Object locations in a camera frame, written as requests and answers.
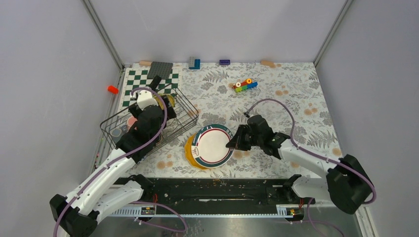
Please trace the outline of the white plate teal rim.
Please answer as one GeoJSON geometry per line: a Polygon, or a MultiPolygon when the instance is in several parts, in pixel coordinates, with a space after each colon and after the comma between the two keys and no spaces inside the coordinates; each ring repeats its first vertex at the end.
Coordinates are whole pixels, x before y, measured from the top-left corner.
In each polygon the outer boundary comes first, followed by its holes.
{"type": "Polygon", "coordinates": [[[201,128],[192,141],[194,160],[207,168],[224,165],[233,154],[233,149],[225,147],[232,138],[232,132],[222,124],[215,123],[201,128]]]}

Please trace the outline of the yellow dotted scalloped plate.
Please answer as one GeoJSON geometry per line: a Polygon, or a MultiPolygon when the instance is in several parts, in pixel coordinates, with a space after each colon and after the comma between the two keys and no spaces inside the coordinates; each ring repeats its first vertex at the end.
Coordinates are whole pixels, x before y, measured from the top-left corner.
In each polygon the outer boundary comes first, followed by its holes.
{"type": "Polygon", "coordinates": [[[190,136],[190,137],[188,138],[188,140],[186,141],[186,144],[185,144],[185,146],[184,146],[184,150],[185,150],[185,158],[188,160],[188,162],[189,162],[189,163],[190,163],[193,167],[195,167],[195,168],[199,168],[199,169],[202,169],[202,170],[205,170],[205,169],[207,169],[207,167],[204,167],[204,166],[202,166],[202,165],[198,164],[198,163],[194,160],[194,158],[193,158],[193,156],[192,156],[192,141],[193,141],[193,139],[194,139],[195,135],[196,135],[196,133],[195,133],[195,134],[193,134],[192,136],[190,136]]]}

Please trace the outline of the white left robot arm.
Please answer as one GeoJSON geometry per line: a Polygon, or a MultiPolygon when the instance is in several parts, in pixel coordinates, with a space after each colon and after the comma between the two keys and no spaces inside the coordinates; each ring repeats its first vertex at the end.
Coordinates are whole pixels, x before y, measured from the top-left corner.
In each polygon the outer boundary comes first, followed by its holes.
{"type": "Polygon", "coordinates": [[[137,121],[124,134],[107,159],[65,196],[56,194],[49,202],[56,222],[55,237],[88,237],[101,221],[121,207],[153,198],[152,184],[142,175],[131,178],[121,188],[106,191],[123,173],[154,150],[168,120],[168,107],[159,104],[130,107],[137,121]]]}

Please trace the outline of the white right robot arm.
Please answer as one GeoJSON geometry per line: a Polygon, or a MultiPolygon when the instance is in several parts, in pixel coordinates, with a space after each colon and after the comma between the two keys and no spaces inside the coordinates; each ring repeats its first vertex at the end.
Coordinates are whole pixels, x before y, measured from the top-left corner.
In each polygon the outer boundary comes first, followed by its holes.
{"type": "Polygon", "coordinates": [[[293,175],[288,179],[283,196],[290,203],[301,198],[326,200],[341,211],[354,214],[373,193],[374,185],[357,158],[352,155],[337,160],[320,158],[318,154],[296,145],[291,136],[273,132],[260,115],[239,125],[226,147],[240,151],[259,147],[269,156],[297,163],[315,173],[316,178],[293,175]]]}

